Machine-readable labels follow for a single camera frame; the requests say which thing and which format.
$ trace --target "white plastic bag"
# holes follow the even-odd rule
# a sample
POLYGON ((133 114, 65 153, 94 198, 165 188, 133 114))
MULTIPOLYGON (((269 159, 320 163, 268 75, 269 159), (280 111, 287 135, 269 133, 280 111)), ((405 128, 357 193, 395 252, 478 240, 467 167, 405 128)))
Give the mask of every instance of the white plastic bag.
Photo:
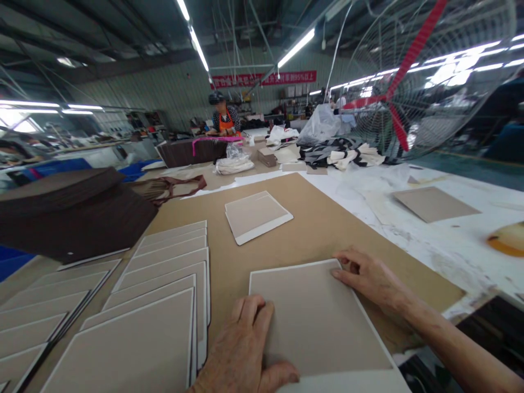
POLYGON ((335 116, 329 104, 318 105, 302 129, 296 143, 312 146, 333 138, 341 127, 339 116, 335 116))

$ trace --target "pink strip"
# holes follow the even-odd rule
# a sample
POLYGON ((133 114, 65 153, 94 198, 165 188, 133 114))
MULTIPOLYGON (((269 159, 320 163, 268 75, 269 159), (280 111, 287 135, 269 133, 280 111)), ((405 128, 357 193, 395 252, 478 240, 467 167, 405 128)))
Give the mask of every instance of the pink strip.
POLYGON ((237 142, 239 140, 244 140, 244 138, 241 138, 239 136, 215 136, 215 137, 206 137, 206 138, 198 138, 193 140, 193 157, 197 155, 197 152, 195 150, 195 144, 198 141, 202 140, 221 140, 224 142, 237 142))

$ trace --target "cable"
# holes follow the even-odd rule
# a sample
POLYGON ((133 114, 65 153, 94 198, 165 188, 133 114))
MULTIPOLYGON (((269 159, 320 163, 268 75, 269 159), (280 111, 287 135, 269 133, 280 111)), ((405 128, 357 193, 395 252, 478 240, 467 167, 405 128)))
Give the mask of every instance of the cable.
POLYGON ((331 81, 331 74, 333 73, 333 67, 335 66, 335 59, 337 58, 338 45, 340 44, 340 38, 342 36, 342 32, 344 31, 344 25, 346 24, 346 20, 348 18, 349 12, 351 11, 352 7, 353 7, 353 2, 351 2, 349 7, 348 7, 348 10, 346 12, 346 16, 344 17, 344 21, 342 22, 342 27, 340 29, 340 33, 338 34, 337 45, 335 46, 335 53, 333 54, 333 61, 331 62, 331 70, 329 71, 329 77, 327 79, 326 95, 324 96, 324 102, 326 102, 326 98, 327 98, 327 96, 329 94, 329 82, 331 81))

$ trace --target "worker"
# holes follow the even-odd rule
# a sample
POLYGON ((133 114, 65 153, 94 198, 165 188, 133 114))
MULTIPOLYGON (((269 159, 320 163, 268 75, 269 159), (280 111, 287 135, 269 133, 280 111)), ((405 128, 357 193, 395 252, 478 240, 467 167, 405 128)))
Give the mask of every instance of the worker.
POLYGON ((228 136, 240 133, 239 115, 233 106, 228 106, 224 95, 220 91, 214 91, 209 95, 209 103, 214 105, 213 128, 206 135, 228 136))
MULTIPOLYGON (((382 261, 355 248, 337 252, 333 257, 344 266, 343 270, 333 270, 333 277, 385 311, 404 318, 464 391, 524 392, 524 381, 520 377, 413 294, 382 261)), ((298 383, 300 370, 289 362, 282 361, 265 370, 262 367, 274 311, 274 304, 265 302, 260 295, 237 300, 210 350, 206 365, 187 393, 274 392, 289 383, 298 383)), ((357 390, 347 386, 347 392, 357 390)))

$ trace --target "beige cardboard sheet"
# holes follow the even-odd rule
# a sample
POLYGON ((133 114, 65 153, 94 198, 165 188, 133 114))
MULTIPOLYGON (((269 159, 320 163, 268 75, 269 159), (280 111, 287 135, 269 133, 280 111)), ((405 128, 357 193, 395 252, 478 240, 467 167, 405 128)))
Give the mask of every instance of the beige cardboard sheet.
POLYGON ((183 227, 173 228, 166 230, 162 233, 155 233, 154 235, 146 236, 140 242, 140 247, 149 246, 154 243, 158 243, 163 240, 171 239, 175 236, 180 236, 188 232, 192 232, 198 229, 207 228, 207 221, 199 221, 193 224, 184 225, 183 227))
POLYGON ((207 236, 207 229, 206 228, 197 229, 195 231, 188 232, 188 233, 180 235, 180 236, 175 236, 175 237, 173 237, 171 239, 166 239, 166 240, 160 241, 158 243, 151 244, 149 246, 142 246, 138 250, 136 250, 134 256, 138 257, 140 255, 147 254, 148 252, 156 251, 156 250, 159 250, 161 248, 169 247, 169 246, 172 246, 172 245, 175 245, 175 244, 178 244, 178 243, 182 243, 182 242, 185 242, 187 240, 191 240, 191 239, 194 239, 196 237, 201 237, 201 236, 207 236))
POLYGON ((480 213, 437 187, 394 192, 393 196, 427 223, 480 213))
POLYGON ((0 311, 29 306, 46 300, 92 290, 97 288, 107 275, 107 272, 95 273, 93 275, 45 285, 39 288, 26 289, 22 292, 18 292, 15 296, 4 303, 0 307, 0 311))
POLYGON ((104 305, 102 311, 109 310, 112 307, 121 305, 138 296, 154 291, 155 289, 161 288, 164 285, 168 285, 190 275, 196 275, 196 336, 199 342, 198 359, 205 359, 205 351, 202 353, 202 350, 200 349, 202 346, 206 347, 207 345, 207 285, 205 262, 199 262, 184 269, 180 269, 164 276, 160 276, 135 285, 133 287, 115 292, 109 296, 108 301, 104 305))
POLYGON ((66 313, 0 331, 0 358, 14 355, 50 340, 66 313))
POLYGON ((42 344, 0 359, 0 380, 9 381, 2 393, 16 393, 19 391, 46 347, 47 344, 42 344))
POLYGON ((192 311, 191 288, 78 333, 42 393, 185 391, 192 311))
MULTIPOLYGON (((439 312, 457 303, 465 294, 298 173, 195 198, 168 201, 162 205, 146 234, 202 220, 207 220, 212 254, 210 342, 231 315, 235 299, 248 294, 250 272, 325 260, 351 244, 381 258, 401 281, 439 312), (263 191, 275 197, 295 218, 238 247, 229 230, 224 205, 263 191)), ((397 325, 374 304, 360 300, 392 353, 412 345, 413 333, 409 329, 397 325)))
POLYGON ((182 243, 161 248, 160 250, 149 252, 139 257, 133 257, 127 265, 124 274, 131 273, 132 271, 153 265, 155 263, 163 262, 174 257, 179 257, 204 247, 207 247, 207 236, 197 237, 182 243))
POLYGON ((305 162, 282 164, 282 172, 304 171, 307 170, 306 166, 305 162))
POLYGON ((308 175, 327 175, 328 169, 327 168, 316 168, 313 169, 309 165, 307 166, 307 174, 308 175))
POLYGON ((233 236, 238 239, 263 224, 286 216, 288 211, 270 196, 264 196, 249 205, 229 207, 225 214, 233 236))
POLYGON ((392 369, 358 299, 333 269, 340 269, 336 259, 251 273, 249 293, 275 303, 267 364, 290 361, 303 377, 392 369))
POLYGON ((109 272, 114 270, 121 259, 113 261, 102 262, 90 266, 75 267, 72 269, 63 270, 60 272, 49 273, 36 280, 29 288, 43 287, 44 285, 55 284, 62 281, 67 281, 74 278, 88 276, 95 273, 109 272))
POLYGON ((2 311, 0 312, 1 329, 15 328, 63 313, 73 313, 84 301, 88 293, 89 291, 78 292, 30 306, 2 311))

